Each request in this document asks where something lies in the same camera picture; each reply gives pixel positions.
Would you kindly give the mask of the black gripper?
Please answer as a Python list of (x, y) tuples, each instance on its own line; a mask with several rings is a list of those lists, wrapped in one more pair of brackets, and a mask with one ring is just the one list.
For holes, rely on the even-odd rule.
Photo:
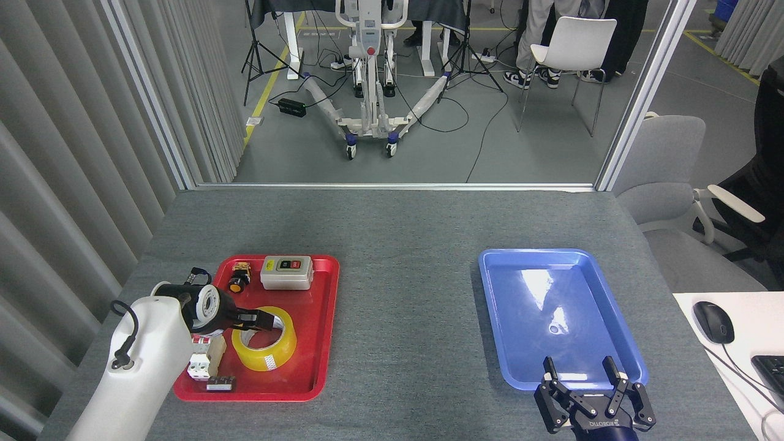
[(212, 293), (212, 334), (223, 333), (236, 325), (240, 331), (271, 331), (276, 316), (262, 309), (238, 308), (232, 296), (226, 293)]
[[(627, 379), (611, 356), (604, 357), (602, 366), (613, 391), (605, 415), (598, 416), (595, 407), (558, 379), (552, 358), (544, 358), (545, 374), (534, 397), (547, 432), (555, 434), (571, 422), (577, 440), (638, 440), (634, 429), (641, 432), (652, 429), (656, 417), (643, 383)], [(635, 410), (632, 419), (627, 414), (619, 414), (624, 397), (629, 398)]]

